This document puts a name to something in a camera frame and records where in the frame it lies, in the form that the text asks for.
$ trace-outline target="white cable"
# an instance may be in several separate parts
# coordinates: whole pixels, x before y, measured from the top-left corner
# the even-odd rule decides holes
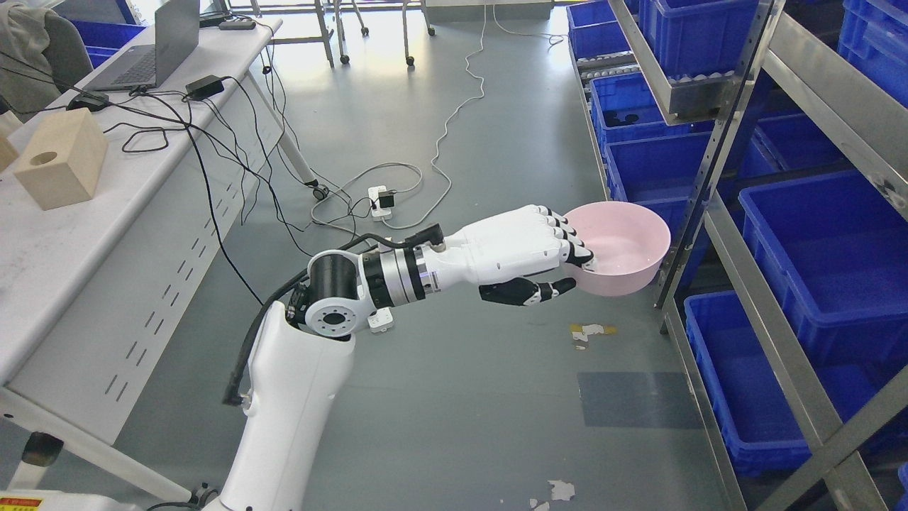
[[[445,132],[439,137],[438,140],[435,141],[435,156],[433,156],[432,159],[429,161],[432,165],[432,168],[436,172],[438,172],[439,174],[444,176],[445,179],[448,180],[448,187],[445,188],[445,191],[443,194],[441,194],[441,197],[439,197],[439,200],[435,201],[435,204],[433,204],[432,207],[429,208],[429,211],[427,211],[426,214],[423,215],[422,218],[420,218],[417,222],[414,222],[409,225],[391,225],[388,223],[387,220],[382,219],[381,222],[390,229],[404,230],[404,229],[410,229],[419,224],[422,224],[426,220],[426,218],[432,213],[432,211],[435,211],[435,208],[438,207],[439,204],[441,204],[441,201],[448,195],[448,192],[450,191],[451,187],[454,185],[454,183],[451,181],[451,178],[448,177],[448,175],[445,174],[445,172],[443,170],[441,170],[441,168],[438,166],[438,161],[439,161],[439,158],[441,157],[441,141],[444,140],[445,138],[448,138],[448,123],[450,123],[451,119],[453,119],[455,116],[457,116],[457,114],[460,113],[460,110],[464,106],[469,104],[471,101],[478,101],[478,100],[482,99],[483,97],[486,97],[486,87],[485,87],[486,77],[474,75],[473,72],[469,70],[469,58],[474,55],[479,55],[480,53],[482,53],[483,50],[486,49],[486,23],[487,23],[487,19],[488,19],[488,17],[486,16],[486,11],[487,11],[487,6],[483,5],[482,6],[482,32],[479,33],[479,49],[464,57],[464,61],[466,61],[466,63],[467,63],[467,67],[464,68],[464,71],[466,71],[468,75],[472,76],[473,79],[479,80],[479,95],[474,95],[474,96],[468,98],[463,103],[458,105],[457,108],[454,109],[454,113],[451,114],[448,117],[448,119],[445,121],[445,125],[444,125]]]
[[[453,184],[454,184],[453,181],[451,181],[451,178],[450,178],[447,174],[445,174],[445,172],[444,172],[443,170],[441,170],[441,168],[438,166],[438,160],[439,160],[439,158],[441,157],[441,141],[448,137],[448,124],[451,122],[451,120],[452,120],[455,116],[457,116],[457,114],[460,113],[460,110],[463,109],[464,106],[466,106],[467,104],[469,104],[469,103],[472,102],[472,101],[478,101],[478,100],[480,100],[480,99],[486,97],[486,88],[485,88],[486,78],[485,78],[485,76],[477,76],[477,75],[473,74],[472,71],[469,70],[469,64],[470,64],[469,59],[470,59],[472,56],[475,56],[475,55],[478,55],[478,54],[482,53],[482,51],[486,49],[486,47],[485,47],[485,38],[486,38],[486,25],[487,25],[487,20],[488,20],[488,17],[487,17],[487,14],[486,14],[486,13],[487,13],[487,7],[488,7],[487,5],[483,5],[483,6],[482,6],[482,32],[479,34],[479,49],[476,50],[476,51],[474,51],[473,53],[467,55],[466,57],[464,57],[464,60],[467,62],[467,67],[464,68],[464,71],[466,71],[467,74],[470,75],[470,76],[472,76],[474,79],[479,80],[479,95],[474,95],[474,96],[468,98],[468,99],[465,100],[463,103],[461,103],[460,105],[458,105],[457,108],[454,109],[454,113],[452,113],[452,114],[448,117],[448,119],[445,121],[445,124],[444,124],[444,134],[442,134],[442,135],[438,138],[438,140],[435,141],[435,156],[433,156],[432,159],[430,160],[430,164],[432,165],[432,169],[435,170],[436,172],[438,172],[439,174],[441,174],[441,176],[444,177],[444,178],[448,181],[448,186],[445,188],[445,191],[441,194],[441,196],[439,197],[439,199],[438,199],[437,201],[435,201],[435,204],[433,204],[432,207],[429,208],[429,211],[427,211],[426,214],[423,215],[422,218],[420,218],[418,221],[416,221],[416,222],[414,222],[414,223],[412,223],[412,224],[409,224],[409,225],[391,225],[391,224],[388,223],[387,220],[382,219],[381,222],[382,222],[387,228],[389,228],[389,229],[394,229],[394,230],[404,230],[404,229],[410,229],[410,228],[415,227],[415,226],[417,226],[417,225],[419,225],[419,224],[422,224],[422,223],[426,220],[426,218],[428,218],[429,215],[431,215],[431,213],[432,213],[433,211],[435,211],[435,208],[438,207],[439,204],[441,204],[441,201],[444,200],[444,198],[448,195],[448,192],[450,192],[450,189],[451,189],[451,187],[452,187]],[[405,193],[407,193],[407,192],[411,192],[411,191],[413,191],[414,189],[416,189],[420,184],[422,184],[422,178],[423,178],[422,169],[420,169],[418,166],[411,165],[411,164],[400,163],[400,162],[388,162],[388,163],[379,164],[379,165],[375,165],[375,166],[372,166],[372,167],[370,167],[370,168],[367,168],[366,170],[360,172],[359,174],[355,175],[352,179],[350,179],[349,181],[347,181],[346,183],[344,183],[343,185],[341,185],[340,188],[339,188],[338,190],[339,190],[339,191],[344,190],[344,188],[346,188],[348,185],[350,185],[351,183],[353,183],[353,182],[356,181],[357,179],[363,177],[364,175],[366,175],[367,173],[369,173],[369,172],[371,172],[371,171],[373,171],[373,170],[378,170],[378,169],[380,169],[380,168],[387,168],[387,167],[391,167],[391,166],[402,166],[402,167],[408,168],[408,169],[412,170],[413,172],[415,172],[415,173],[419,176],[419,179],[417,179],[416,183],[415,183],[413,186],[411,186],[410,188],[407,188],[406,190],[399,190],[397,193],[399,193],[399,194],[405,194]],[[317,217],[315,216],[315,210],[318,209],[318,207],[319,207],[320,205],[322,205],[323,203],[328,202],[328,200],[329,200],[329,199],[325,199],[325,200],[323,200],[323,201],[321,201],[321,202],[319,202],[319,203],[316,203],[316,204],[312,207],[312,210],[310,211],[310,217],[312,218],[312,221],[315,222],[315,223],[318,224],[318,225],[326,225],[326,226],[328,226],[328,227],[334,227],[335,229],[339,229],[339,230],[341,230],[341,231],[346,231],[346,232],[348,232],[348,233],[350,233],[350,234],[356,234],[356,233],[354,233],[351,229],[349,229],[349,228],[347,228],[347,227],[345,227],[345,226],[343,226],[343,225],[329,224],[329,223],[327,223],[327,222],[324,222],[324,221],[320,220],[319,218],[317,218]]]
[[[492,4],[492,19],[495,20],[495,25],[498,26],[504,32],[507,32],[511,35],[526,35],[527,37],[542,37],[543,39],[548,39],[548,45],[554,46],[564,43],[568,38],[566,35],[562,34],[549,34],[548,32],[540,32],[538,34],[523,34],[522,32],[512,32],[507,28],[501,26],[501,23],[498,22],[498,17],[495,15],[495,4]]]
[[[414,189],[416,189],[416,187],[419,186],[419,185],[422,183],[422,177],[423,177],[423,175],[422,175],[422,169],[421,169],[421,168],[419,168],[419,167],[417,167],[417,166],[415,166],[415,165],[405,164],[405,163],[401,163],[401,162],[388,162],[388,163],[383,163],[383,164],[378,164],[378,165],[375,165],[375,166],[371,166],[371,167],[367,168],[366,170],[360,172],[359,174],[355,175],[355,176],[352,177],[350,180],[348,180],[346,183],[344,183],[343,185],[341,185],[340,187],[338,187],[338,192],[344,191],[344,189],[345,189],[347,186],[351,185],[354,181],[356,181],[357,179],[363,177],[364,175],[368,174],[369,172],[372,172],[373,170],[378,170],[378,169],[380,169],[380,168],[388,168],[388,167],[392,167],[392,166],[402,166],[402,167],[404,167],[404,168],[408,168],[409,170],[412,170],[414,173],[416,173],[416,175],[419,177],[419,178],[416,180],[416,184],[414,184],[414,185],[411,186],[410,188],[407,188],[406,190],[398,190],[397,193],[399,193],[399,194],[405,194],[405,193],[407,193],[407,192],[411,192],[411,191],[413,191]],[[343,225],[334,225],[334,224],[328,223],[328,222],[326,222],[326,221],[324,221],[324,220],[321,220],[320,218],[318,218],[318,217],[315,215],[315,210],[318,209],[318,207],[319,207],[320,205],[322,205],[322,204],[328,202],[329,198],[326,198],[325,200],[322,200],[322,201],[320,201],[320,202],[315,203],[315,205],[312,207],[312,210],[310,211],[310,217],[311,217],[311,219],[312,219],[312,222],[314,222],[316,225],[325,225],[325,226],[327,226],[327,227],[333,227],[333,228],[335,228],[335,229],[338,229],[338,230],[341,230],[341,231],[348,232],[348,233],[350,233],[350,234],[352,234],[352,235],[357,234],[357,233],[354,233],[353,230],[351,230],[351,229],[349,229],[349,228],[347,228],[347,227],[345,227],[345,226],[343,226]]]

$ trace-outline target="metal shelf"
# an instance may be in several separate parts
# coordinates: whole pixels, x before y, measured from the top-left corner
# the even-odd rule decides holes
[[[639,52],[637,58],[663,115],[676,110],[676,91],[671,90],[639,30],[627,23],[629,12],[623,0],[608,1],[622,21],[631,47]],[[740,65],[721,95],[706,104],[713,106],[717,99],[721,107],[688,201],[684,228],[663,265],[657,305],[663,307],[666,329],[690,375],[727,495],[740,495],[740,488],[730,464],[717,452],[724,452],[721,437],[716,440],[709,431],[715,417],[697,390],[702,380],[691,366],[675,298],[690,249],[704,229],[812,453],[758,511],[787,509],[820,481],[839,509],[885,511],[888,507],[857,449],[908,406],[908,367],[843,425],[722,199],[714,194],[725,167],[736,167],[730,156],[733,148],[750,136],[743,126],[755,118],[755,111],[748,105],[759,88],[757,77],[766,71],[908,219],[908,145],[903,142],[908,139],[908,110],[785,14],[784,5],[785,0],[760,0]],[[730,502],[732,508],[738,508],[734,499]]]
[[[694,351],[687,340],[684,322],[681,320],[681,313],[678,311],[675,301],[666,304],[664,312],[666,313],[666,328],[672,339],[675,340],[678,354],[681,355],[681,361],[684,363],[684,369],[687,373],[687,379],[690,382],[691,394],[696,401],[697,410],[700,412],[700,418],[703,420],[706,429],[706,437],[709,439],[709,446],[712,449],[713,458],[716,461],[716,470],[722,479],[722,488],[725,490],[723,495],[725,506],[730,511],[747,511],[747,504],[741,495],[741,488],[737,483],[735,470],[732,468],[732,462],[728,457],[728,451],[725,450],[725,441],[722,439],[722,432],[719,424],[716,422],[716,415],[709,402],[709,396],[706,394],[706,386],[703,383],[703,377],[696,366]]]
[[[577,59],[574,57],[574,46],[569,40],[567,41],[567,50],[570,54],[571,62],[574,63],[572,66],[574,68],[574,78],[577,80],[577,90],[580,93],[580,100],[583,102],[582,105],[584,106],[584,112],[586,113],[587,131],[589,132],[589,139],[593,144],[593,150],[596,154],[597,172],[599,172],[599,179],[602,181],[602,191],[605,193],[606,199],[610,199],[608,186],[606,186],[606,166],[602,161],[602,153],[599,150],[599,141],[596,137],[596,130],[593,129],[593,119],[590,117],[590,103],[589,98],[587,98],[589,91],[587,90],[587,85],[593,78],[635,73],[639,71],[640,68],[637,66],[637,61],[634,58],[634,54],[631,52],[620,52],[592,58]]]
[[[669,80],[624,0],[608,0],[608,4],[615,13],[631,51],[637,56],[637,62],[666,124],[682,125],[716,118],[719,101],[730,83],[731,75]]]
[[[908,109],[785,13],[764,70],[908,219]]]
[[[738,233],[735,221],[717,195],[710,200],[704,220],[704,227],[713,240],[719,259],[744,306],[785,399],[792,408],[794,419],[811,452],[816,453],[842,428],[842,419],[835,411],[744,239]],[[900,410],[901,408],[894,410],[890,418]],[[854,445],[852,450],[862,442]],[[813,482],[822,477],[831,494],[848,495],[848,502],[855,509],[888,510],[857,452],[849,453],[840,463],[814,475]],[[787,498],[793,503],[804,491],[775,497]],[[766,504],[760,508],[775,509]]]

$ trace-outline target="chair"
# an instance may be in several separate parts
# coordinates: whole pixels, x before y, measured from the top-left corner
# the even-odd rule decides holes
[[[72,23],[63,19],[54,11],[46,9],[44,30],[50,38],[50,44],[43,51],[43,55],[50,65],[54,80],[57,82],[55,86],[57,94],[36,97],[34,93],[30,94],[27,87],[15,87],[4,91],[4,104],[8,102],[12,105],[27,105],[25,110],[28,111],[40,110],[50,104],[61,93],[68,90],[68,85],[76,84],[92,72],[92,63],[88,58],[88,52],[85,50],[82,37],[79,36],[79,32]],[[8,36],[9,34],[5,34],[4,28],[0,27],[0,37]],[[23,122],[32,116],[19,115]]]

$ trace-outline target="chair wheel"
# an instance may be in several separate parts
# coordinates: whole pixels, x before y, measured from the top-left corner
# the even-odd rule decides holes
[[[314,186],[312,188],[312,196],[319,202],[325,200],[328,197],[328,187],[325,185]]]

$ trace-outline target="plastic bowl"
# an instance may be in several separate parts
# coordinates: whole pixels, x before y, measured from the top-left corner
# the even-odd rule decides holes
[[[671,245],[668,225],[656,213],[628,202],[595,202],[565,215],[596,255],[594,267],[565,265],[577,287],[598,296],[623,296],[646,287]]]

